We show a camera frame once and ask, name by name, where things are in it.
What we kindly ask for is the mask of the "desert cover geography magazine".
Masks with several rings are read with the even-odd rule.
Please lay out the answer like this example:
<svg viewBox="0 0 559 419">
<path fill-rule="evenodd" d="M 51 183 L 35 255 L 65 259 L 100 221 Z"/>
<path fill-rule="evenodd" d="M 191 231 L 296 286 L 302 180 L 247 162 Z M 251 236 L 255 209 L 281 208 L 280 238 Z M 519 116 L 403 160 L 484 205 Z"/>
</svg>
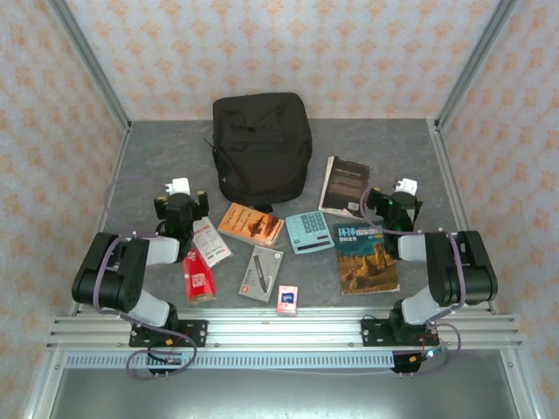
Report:
<svg viewBox="0 0 559 419">
<path fill-rule="evenodd" d="M 368 223 L 333 225 L 342 295 L 396 292 L 395 260 L 384 247 L 383 233 Z"/>
</svg>

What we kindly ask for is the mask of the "grey pen box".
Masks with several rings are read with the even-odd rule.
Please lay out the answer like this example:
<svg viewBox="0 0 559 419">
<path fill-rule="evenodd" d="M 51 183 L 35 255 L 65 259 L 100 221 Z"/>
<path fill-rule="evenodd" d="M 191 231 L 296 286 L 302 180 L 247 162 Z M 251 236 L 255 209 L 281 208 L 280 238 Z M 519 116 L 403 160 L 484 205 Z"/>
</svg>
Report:
<svg viewBox="0 0 559 419">
<path fill-rule="evenodd" d="M 255 246 L 238 294 L 267 303 L 272 295 L 282 258 L 282 251 Z"/>
</svg>

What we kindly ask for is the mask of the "orange paperback book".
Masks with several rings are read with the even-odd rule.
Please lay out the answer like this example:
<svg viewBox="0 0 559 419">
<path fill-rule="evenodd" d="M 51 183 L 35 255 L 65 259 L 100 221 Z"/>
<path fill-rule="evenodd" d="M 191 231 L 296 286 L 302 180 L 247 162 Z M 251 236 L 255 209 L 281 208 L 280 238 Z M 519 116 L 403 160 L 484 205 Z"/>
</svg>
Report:
<svg viewBox="0 0 559 419">
<path fill-rule="evenodd" d="M 285 221 L 276 216 L 232 203 L 217 231 L 248 244 L 273 248 Z"/>
</svg>

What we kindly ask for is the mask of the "red snack packet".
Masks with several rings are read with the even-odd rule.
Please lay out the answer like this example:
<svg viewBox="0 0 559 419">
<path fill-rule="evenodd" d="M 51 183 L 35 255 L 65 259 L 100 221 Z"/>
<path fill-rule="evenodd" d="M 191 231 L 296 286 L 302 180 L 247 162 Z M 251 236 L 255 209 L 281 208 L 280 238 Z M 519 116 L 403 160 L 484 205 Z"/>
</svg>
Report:
<svg viewBox="0 0 559 419">
<path fill-rule="evenodd" d="M 197 304 L 217 298 L 213 273 L 198 249 L 188 251 L 182 266 L 185 295 L 189 303 Z"/>
</svg>

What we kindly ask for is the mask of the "aluminium side rail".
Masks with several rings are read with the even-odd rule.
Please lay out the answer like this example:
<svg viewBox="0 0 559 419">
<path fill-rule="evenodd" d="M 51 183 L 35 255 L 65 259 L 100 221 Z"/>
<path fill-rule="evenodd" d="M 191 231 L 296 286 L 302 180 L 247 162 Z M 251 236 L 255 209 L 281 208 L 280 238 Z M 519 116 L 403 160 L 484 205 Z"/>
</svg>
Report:
<svg viewBox="0 0 559 419">
<path fill-rule="evenodd" d="M 125 133 L 124 133 L 124 135 L 122 137 L 122 140 L 121 140 L 121 147 L 120 147 L 120 150 L 119 150 L 118 154 L 115 157 L 112 174 L 111 174 L 111 177 L 110 177 L 108 183 L 112 183 L 112 182 L 116 181 L 119 177 L 119 173 L 120 173 L 120 170 L 121 170 L 121 164 L 122 164 L 122 161 L 123 161 L 123 158 L 124 158 L 124 154 L 126 153 L 126 147 L 127 147 L 127 144 L 128 144 L 128 140 L 129 140 L 131 131 L 132 131 L 132 127 L 128 127 L 125 130 Z M 107 220 L 107 213 L 105 211 L 105 194 L 106 194 L 106 192 L 103 192 L 103 194 L 101 196 L 101 209 L 100 209 L 100 213 L 98 215 L 97 224 L 96 224 L 95 228 L 93 229 L 93 235 L 95 235 L 97 232 L 103 230 L 103 228 L 105 226 L 105 223 L 106 223 L 106 220 Z M 78 311 L 79 311 L 79 307 L 80 307 L 79 303 L 72 302 L 71 305 L 70 305 L 70 308 L 68 309 L 68 314 L 70 316 L 77 315 Z"/>
<path fill-rule="evenodd" d="M 434 120 L 427 120 L 426 123 L 429 128 L 431 143 L 437 156 L 438 166 L 455 222 L 455 226 L 451 228 L 451 232 L 469 230 L 470 225 L 467 221 L 465 208 L 460 198 L 458 184 L 452 170 L 452 164 L 444 143 L 443 135 L 437 130 Z"/>
</svg>

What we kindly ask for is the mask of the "small blue pink box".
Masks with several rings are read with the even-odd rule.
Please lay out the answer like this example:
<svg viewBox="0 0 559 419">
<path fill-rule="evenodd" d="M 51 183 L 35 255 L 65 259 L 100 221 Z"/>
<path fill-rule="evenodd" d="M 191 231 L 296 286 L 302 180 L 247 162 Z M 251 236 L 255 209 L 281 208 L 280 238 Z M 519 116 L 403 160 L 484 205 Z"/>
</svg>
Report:
<svg viewBox="0 0 559 419">
<path fill-rule="evenodd" d="M 295 316 L 298 310 L 298 291 L 297 286 L 280 285 L 278 289 L 278 301 L 276 313 L 278 315 Z"/>
</svg>

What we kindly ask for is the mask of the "aluminium corner post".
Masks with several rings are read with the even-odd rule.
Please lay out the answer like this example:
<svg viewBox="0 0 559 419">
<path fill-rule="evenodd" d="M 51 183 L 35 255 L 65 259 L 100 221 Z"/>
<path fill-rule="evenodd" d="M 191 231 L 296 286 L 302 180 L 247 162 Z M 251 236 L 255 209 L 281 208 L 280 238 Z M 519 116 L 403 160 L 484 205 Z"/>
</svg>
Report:
<svg viewBox="0 0 559 419">
<path fill-rule="evenodd" d="M 439 116 L 434 120 L 434 127 L 438 133 L 442 134 L 450 126 L 453 115 L 464 99 L 478 70 L 485 62 L 494 42 L 500 35 L 517 3 L 518 0 L 499 0 L 497 3 L 485 29 L 481 32 L 464 68 L 454 83 Z"/>
<path fill-rule="evenodd" d="M 99 89 L 101 96 L 105 100 L 109 111 L 114 116 L 118 125 L 127 132 L 132 122 L 128 118 L 123 105 L 112 88 L 99 60 L 96 58 L 93 48 L 87 41 L 78 20 L 73 15 L 68 2 L 66 0 L 46 0 L 46 2 L 51 6 L 56 18 L 65 30 L 74 50 L 78 53 L 89 75 L 92 77 L 93 83 Z"/>
</svg>

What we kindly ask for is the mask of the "white red leaflet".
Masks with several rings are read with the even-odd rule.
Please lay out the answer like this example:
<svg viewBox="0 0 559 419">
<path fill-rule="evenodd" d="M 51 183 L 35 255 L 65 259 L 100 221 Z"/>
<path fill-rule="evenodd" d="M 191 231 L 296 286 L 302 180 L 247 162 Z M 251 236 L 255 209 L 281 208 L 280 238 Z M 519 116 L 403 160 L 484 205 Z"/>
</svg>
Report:
<svg viewBox="0 0 559 419">
<path fill-rule="evenodd" d="M 193 230 L 193 244 L 210 268 L 233 255 L 207 216 L 195 221 Z"/>
</svg>

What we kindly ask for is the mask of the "grey metal lower shelf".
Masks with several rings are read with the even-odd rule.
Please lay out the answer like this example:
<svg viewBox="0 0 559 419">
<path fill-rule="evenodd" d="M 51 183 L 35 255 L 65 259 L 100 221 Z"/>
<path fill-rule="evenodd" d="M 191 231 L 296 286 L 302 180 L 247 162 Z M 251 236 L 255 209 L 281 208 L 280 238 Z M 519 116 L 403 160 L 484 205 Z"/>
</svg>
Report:
<svg viewBox="0 0 559 419">
<path fill-rule="evenodd" d="M 387 369 L 194 368 L 139 382 L 121 368 L 49 354 L 24 419 L 552 419 L 521 354 L 463 351 L 449 366 Z"/>
</svg>

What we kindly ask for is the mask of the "light blue calculator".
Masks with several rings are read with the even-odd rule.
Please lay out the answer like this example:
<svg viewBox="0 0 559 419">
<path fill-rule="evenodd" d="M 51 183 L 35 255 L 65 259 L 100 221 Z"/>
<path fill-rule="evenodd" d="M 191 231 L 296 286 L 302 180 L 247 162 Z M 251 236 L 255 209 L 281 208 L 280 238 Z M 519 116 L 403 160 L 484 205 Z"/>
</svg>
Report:
<svg viewBox="0 0 559 419">
<path fill-rule="evenodd" d="M 288 216 L 286 228 L 295 254 L 322 251 L 335 245 L 326 219 L 320 211 Z"/>
</svg>

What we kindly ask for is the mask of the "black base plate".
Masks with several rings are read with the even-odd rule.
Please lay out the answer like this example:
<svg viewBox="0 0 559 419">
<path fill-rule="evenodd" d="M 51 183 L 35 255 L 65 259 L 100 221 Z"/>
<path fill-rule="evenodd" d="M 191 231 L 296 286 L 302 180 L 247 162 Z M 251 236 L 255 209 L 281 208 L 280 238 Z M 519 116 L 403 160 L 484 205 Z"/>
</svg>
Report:
<svg viewBox="0 0 559 419">
<path fill-rule="evenodd" d="M 177 333 L 182 333 L 191 338 L 198 347 L 205 347 L 208 321 L 200 319 L 180 319 L 173 326 L 166 325 Z M 191 344 L 182 337 L 168 333 L 160 333 L 145 326 L 132 325 L 128 344 L 131 347 L 191 347 Z"/>
<path fill-rule="evenodd" d="M 388 319 L 362 319 L 361 336 L 365 347 L 435 347 L 440 343 L 425 326 L 393 326 Z"/>
</svg>

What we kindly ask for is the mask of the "black backpack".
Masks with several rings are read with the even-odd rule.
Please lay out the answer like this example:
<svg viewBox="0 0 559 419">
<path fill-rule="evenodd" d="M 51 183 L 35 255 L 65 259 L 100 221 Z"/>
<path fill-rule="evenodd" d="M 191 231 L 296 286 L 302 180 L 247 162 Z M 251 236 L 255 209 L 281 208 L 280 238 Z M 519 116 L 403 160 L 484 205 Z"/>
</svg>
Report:
<svg viewBox="0 0 559 419">
<path fill-rule="evenodd" d="M 296 93 L 227 97 L 212 105 L 212 157 L 223 196 L 270 213 L 302 193 L 313 139 Z"/>
</svg>

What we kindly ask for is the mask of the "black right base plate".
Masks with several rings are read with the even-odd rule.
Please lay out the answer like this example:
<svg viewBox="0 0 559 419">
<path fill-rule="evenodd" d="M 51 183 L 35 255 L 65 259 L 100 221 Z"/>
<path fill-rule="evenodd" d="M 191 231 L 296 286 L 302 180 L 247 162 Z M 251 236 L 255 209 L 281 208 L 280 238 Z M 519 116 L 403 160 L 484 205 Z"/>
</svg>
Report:
<svg viewBox="0 0 559 419">
<path fill-rule="evenodd" d="M 440 343 L 425 326 L 393 326 L 388 319 L 362 319 L 361 336 L 365 347 L 435 347 Z"/>
</svg>

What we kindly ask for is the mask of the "black paperback book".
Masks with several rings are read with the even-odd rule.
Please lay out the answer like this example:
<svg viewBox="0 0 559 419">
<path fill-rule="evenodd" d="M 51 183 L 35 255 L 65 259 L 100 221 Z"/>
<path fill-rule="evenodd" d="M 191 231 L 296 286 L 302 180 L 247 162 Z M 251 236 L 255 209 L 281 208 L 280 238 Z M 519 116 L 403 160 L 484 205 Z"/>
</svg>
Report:
<svg viewBox="0 0 559 419">
<path fill-rule="evenodd" d="M 359 202 L 369 185 L 369 174 L 368 165 L 330 156 L 318 210 L 331 215 L 362 219 Z"/>
</svg>

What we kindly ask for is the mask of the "aluminium mounting rail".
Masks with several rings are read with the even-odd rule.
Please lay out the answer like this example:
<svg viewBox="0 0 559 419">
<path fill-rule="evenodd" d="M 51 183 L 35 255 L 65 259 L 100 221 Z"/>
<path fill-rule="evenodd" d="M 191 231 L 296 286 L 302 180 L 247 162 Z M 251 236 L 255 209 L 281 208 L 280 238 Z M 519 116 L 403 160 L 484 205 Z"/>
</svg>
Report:
<svg viewBox="0 0 559 419">
<path fill-rule="evenodd" d="M 319 351 L 362 347 L 362 319 L 387 317 L 386 307 L 311 307 L 296 315 L 278 315 L 273 308 L 191 308 L 179 319 L 205 319 L 206 350 Z M 488 306 L 466 308 L 446 317 L 454 329 L 440 328 L 442 340 L 464 349 L 524 349 L 528 340 L 511 314 L 496 314 Z M 128 348 L 130 325 L 113 315 L 83 309 L 55 319 L 47 340 L 50 350 L 108 351 Z"/>
</svg>

